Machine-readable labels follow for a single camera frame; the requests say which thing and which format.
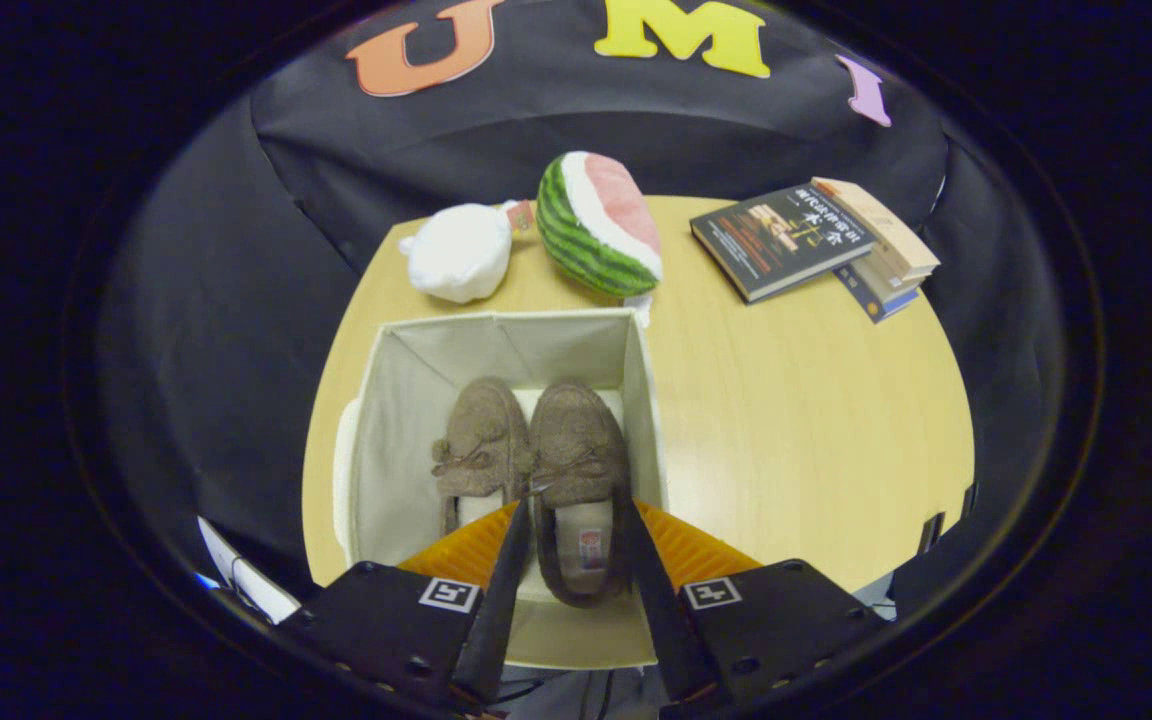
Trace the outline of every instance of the stack of books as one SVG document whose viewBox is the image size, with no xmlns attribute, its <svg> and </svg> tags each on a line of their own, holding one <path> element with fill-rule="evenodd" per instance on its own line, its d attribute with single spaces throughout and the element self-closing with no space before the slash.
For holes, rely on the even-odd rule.
<svg viewBox="0 0 1152 720">
<path fill-rule="evenodd" d="M 941 264 L 874 196 L 835 179 L 692 218 L 691 233 L 746 304 L 832 271 L 873 323 L 914 302 Z"/>
<path fill-rule="evenodd" d="M 873 233 L 873 251 L 833 270 L 873 323 L 890 318 L 918 297 L 918 287 L 941 262 L 908 225 L 859 184 L 812 179 L 813 187 Z"/>
</svg>

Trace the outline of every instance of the yellow letter m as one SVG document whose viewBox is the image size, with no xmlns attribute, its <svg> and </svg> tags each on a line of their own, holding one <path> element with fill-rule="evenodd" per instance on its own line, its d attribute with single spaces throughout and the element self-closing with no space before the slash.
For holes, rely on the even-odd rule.
<svg viewBox="0 0 1152 720">
<path fill-rule="evenodd" d="M 763 18 L 727 3 L 705 3 L 684 13 L 672 0 L 607 0 L 607 37 L 594 43 L 594 53 L 613 58 L 654 58 L 659 48 L 646 38 L 652 26 L 677 60 L 687 60 L 705 38 L 713 46 L 702 58 L 715 68 L 753 77 L 771 77 L 763 63 L 758 28 Z"/>
</svg>

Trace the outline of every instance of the slipper pair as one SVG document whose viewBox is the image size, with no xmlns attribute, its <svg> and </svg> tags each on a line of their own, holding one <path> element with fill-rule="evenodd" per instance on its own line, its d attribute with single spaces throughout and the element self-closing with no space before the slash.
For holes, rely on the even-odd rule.
<svg viewBox="0 0 1152 720">
<path fill-rule="evenodd" d="M 452 408 L 447 437 L 434 442 L 434 477 L 444 499 L 444 535 L 460 525 L 461 497 L 502 491 L 502 502 L 531 503 L 531 532 L 545 585 L 559 601 L 594 607 L 626 588 L 622 529 L 630 497 L 626 438 L 612 410 L 584 382 L 554 382 L 541 393 L 526 426 L 506 382 L 480 378 L 468 384 Z M 576 589 L 563 575 L 558 511 L 612 501 L 611 538 L 582 529 L 575 538 L 581 568 L 604 570 L 594 589 Z"/>
</svg>

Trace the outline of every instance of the table top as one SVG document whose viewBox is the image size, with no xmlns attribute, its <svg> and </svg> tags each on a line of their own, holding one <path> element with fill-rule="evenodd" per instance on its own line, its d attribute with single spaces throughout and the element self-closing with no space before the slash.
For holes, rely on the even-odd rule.
<svg viewBox="0 0 1152 720">
<path fill-rule="evenodd" d="M 760 562 L 799 558 L 856 591 L 918 550 L 925 521 L 958 520 L 973 478 L 963 378 L 924 297 L 869 320 L 832 273 L 745 305 L 689 220 L 732 200 L 652 196 L 664 281 L 646 328 L 670 514 Z M 575 310 L 620 301 L 562 274 L 535 229 L 516 237 L 488 300 L 435 300 L 407 282 L 396 225 L 340 323 L 314 399 L 302 518 L 310 570 L 346 570 L 333 530 L 340 414 L 361 388 L 379 325 L 480 311 Z"/>
</svg>

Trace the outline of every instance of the fabric storage box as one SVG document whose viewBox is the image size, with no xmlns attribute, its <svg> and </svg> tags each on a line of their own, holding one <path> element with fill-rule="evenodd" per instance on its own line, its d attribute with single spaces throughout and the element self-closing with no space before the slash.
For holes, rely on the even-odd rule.
<svg viewBox="0 0 1152 720">
<path fill-rule="evenodd" d="M 447 432 L 461 389 L 484 376 L 508 382 L 529 419 L 550 382 L 588 382 L 626 433 L 634 495 L 666 506 L 652 365 L 632 310 L 393 323 L 378 332 L 359 395 L 338 429 L 333 520 L 347 566 L 362 560 L 397 564 L 439 538 L 440 498 L 430 473 L 430 446 Z M 461 523 L 499 507 L 499 495 L 465 498 Z M 563 528 L 609 526 L 609 502 L 559 510 L 558 520 L 559 543 L 576 541 Z M 518 588 L 507 662 L 600 669 L 654 661 L 636 593 L 598 609 L 568 607 L 550 593 L 531 556 Z"/>
</svg>

